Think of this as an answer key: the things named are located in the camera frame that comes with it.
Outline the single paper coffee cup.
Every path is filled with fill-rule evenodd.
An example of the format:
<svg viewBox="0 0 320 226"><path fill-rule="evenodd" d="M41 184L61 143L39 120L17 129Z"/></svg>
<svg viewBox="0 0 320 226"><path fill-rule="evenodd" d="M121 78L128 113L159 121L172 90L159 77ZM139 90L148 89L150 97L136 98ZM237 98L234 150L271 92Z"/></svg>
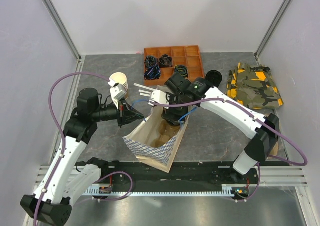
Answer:
<svg viewBox="0 0 320 226"><path fill-rule="evenodd" d="M181 129L180 125L172 125L170 123L166 123L164 134L171 139L179 132L180 129Z"/></svg>

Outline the brown pulp cup carrier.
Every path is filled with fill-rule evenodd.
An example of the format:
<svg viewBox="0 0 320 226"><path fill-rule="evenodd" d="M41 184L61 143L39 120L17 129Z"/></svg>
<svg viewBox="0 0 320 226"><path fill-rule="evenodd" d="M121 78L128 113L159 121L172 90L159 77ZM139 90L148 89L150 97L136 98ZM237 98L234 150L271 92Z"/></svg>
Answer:
<svg viewBox="0 0 320 226"><path fill-rule="evenodd" d="M168 123L166 120L162 120L158 127L159 137L156 138L152 143L152 146L155 148L161 147L170 140L170 138L165 135L166 123Z"/></svg>

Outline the checkered paper takeout bag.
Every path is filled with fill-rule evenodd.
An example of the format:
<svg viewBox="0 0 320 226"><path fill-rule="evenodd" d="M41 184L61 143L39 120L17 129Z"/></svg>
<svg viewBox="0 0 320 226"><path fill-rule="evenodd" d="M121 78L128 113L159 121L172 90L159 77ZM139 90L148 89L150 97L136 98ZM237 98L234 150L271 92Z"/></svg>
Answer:
<svg viewBox="0 0 320 226"><path fill-rule="evenodd" d="M178 125L172 126L162 113L162 107L153 107L150 115L123 139L141 163L168 173L188 127L189 115L183 113Z"/></svg>

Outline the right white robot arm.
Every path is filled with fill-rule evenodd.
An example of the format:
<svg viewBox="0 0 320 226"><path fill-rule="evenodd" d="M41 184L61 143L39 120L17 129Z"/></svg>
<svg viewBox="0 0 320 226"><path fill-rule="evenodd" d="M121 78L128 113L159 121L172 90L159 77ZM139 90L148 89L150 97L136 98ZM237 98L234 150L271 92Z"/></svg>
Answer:
<svg viewBox="0 0 320 226"><path fill-rule="evenodd" d="M176 72L165 85L168 92L158 90L150 99L163 105L162 116L170 123L182 122L188 107L195 105L221 116L250 139L229 170L233 182L242 182L252 167L267 159L278 142L280 123L275 114L265 116L246 108L206 79L198 77L191 82Z"/></svg>

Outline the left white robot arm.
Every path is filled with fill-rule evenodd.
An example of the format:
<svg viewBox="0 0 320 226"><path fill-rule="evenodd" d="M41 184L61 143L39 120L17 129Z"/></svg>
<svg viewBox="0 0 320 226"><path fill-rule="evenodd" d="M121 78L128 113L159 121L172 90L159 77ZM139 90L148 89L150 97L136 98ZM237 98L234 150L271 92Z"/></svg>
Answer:
<svg viewBox="0 0 320 226"><path fill-rule="evenodd" d="M108 163L99 159L90 160L72 180L69 177L98 129L98 122L116 120L121 127L144 117L126 102L126 94L124 86L117 84L110 89L112 102L107 104L101 102L101 95L95 88L80 91L76 108L64 126L60 146L45 177L33 194L21 199L22 208L35 222L65 225L73 206L86 189L96 181L104 183L109 179L110 171L104 167Z"/></svg>

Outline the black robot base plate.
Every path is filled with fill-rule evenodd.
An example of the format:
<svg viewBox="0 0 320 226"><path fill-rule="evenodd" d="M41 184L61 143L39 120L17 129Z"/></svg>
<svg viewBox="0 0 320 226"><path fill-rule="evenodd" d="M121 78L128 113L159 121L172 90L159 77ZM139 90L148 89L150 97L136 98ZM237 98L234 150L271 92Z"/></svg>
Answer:
<svg viewBox="0 0 320 226"><path fill-rule="evenodd" d="M214 185L222 184L245 184L251 185L258 182L257 169L251 168L248 173L242 175L232 167L232 162L218 161L186 161L173 162L168 173L155 167L138 162L105 161L98 158L91 158L87 162L80 161L76 166L93 164L101 168L101 176L115 171L123 171L131 175L133 182L208 182Z"/></svg>

